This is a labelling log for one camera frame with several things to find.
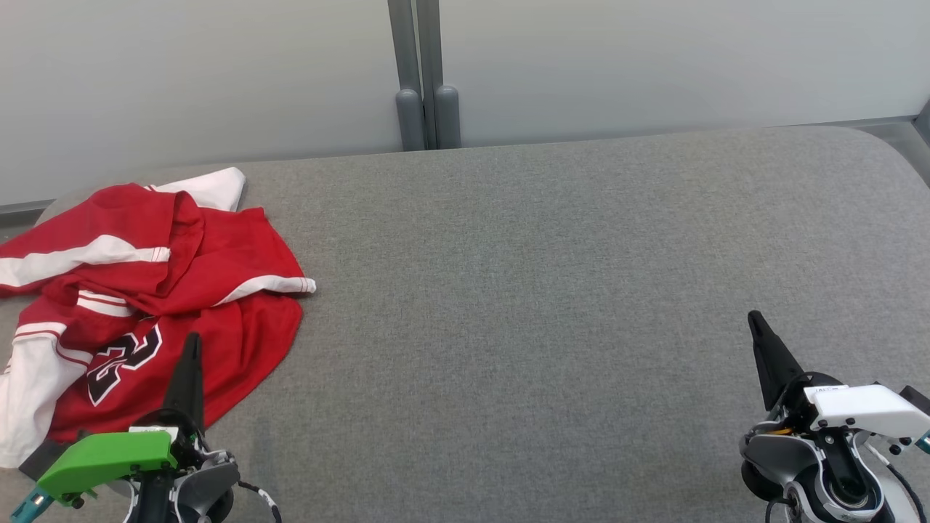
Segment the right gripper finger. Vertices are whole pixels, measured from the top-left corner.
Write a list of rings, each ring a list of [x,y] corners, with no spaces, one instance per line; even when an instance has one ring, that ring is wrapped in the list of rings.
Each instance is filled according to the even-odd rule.
[[[776,407],[788,384],[804,371],[761,312],[748,312],[748,327],[753,336],[753,355],[764,408],[770,411]]]

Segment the grey metal partition post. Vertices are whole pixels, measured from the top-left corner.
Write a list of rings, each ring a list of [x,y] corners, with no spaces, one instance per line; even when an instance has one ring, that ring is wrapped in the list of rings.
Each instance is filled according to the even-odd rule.
[[[414,0],[424,126],[429,150],[461,147],[459,93],[444,80],[440,0]]]
[[[400,86],[395,105],[402,147],[405,152],[424,151],[427,142],[413,0],[387,0],[387,4]]]

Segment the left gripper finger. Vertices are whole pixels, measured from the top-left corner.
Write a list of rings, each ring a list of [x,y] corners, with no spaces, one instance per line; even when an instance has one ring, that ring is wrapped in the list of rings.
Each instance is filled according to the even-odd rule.
[[[205,427],[202,355],[200,334],[190,332],[175,365],[161,410],[163,420],[177,423],[188,433],[199,436]]]

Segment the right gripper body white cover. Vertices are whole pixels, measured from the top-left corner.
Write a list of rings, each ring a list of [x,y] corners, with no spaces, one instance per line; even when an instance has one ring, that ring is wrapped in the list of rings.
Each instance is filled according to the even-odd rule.
[[[770,420],[795,436],[863,431],[867,436],[918,442],[930,434],[930,413],[881,384],[850,386],[821,372],[793,378],[770,410]]]

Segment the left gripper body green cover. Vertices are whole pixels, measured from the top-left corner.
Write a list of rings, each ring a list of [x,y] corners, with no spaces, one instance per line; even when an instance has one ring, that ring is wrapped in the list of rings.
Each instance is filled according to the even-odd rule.
[[[65,503],[107,483],[149,476],[179,479],[198,464],[203,413],[159,408],[126,431],[90,434],[67,447],[36,481],[51,498]]]

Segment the red white basketball jersey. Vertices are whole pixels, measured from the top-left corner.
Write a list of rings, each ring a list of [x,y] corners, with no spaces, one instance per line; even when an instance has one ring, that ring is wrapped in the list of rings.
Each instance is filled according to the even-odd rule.
[[[0,467],[152,413],[193,332],[202,428],[283,361],[316,284],[243,186],[228,168],[106,187],[0,245],[0,299],[34,295],[0,372]]]

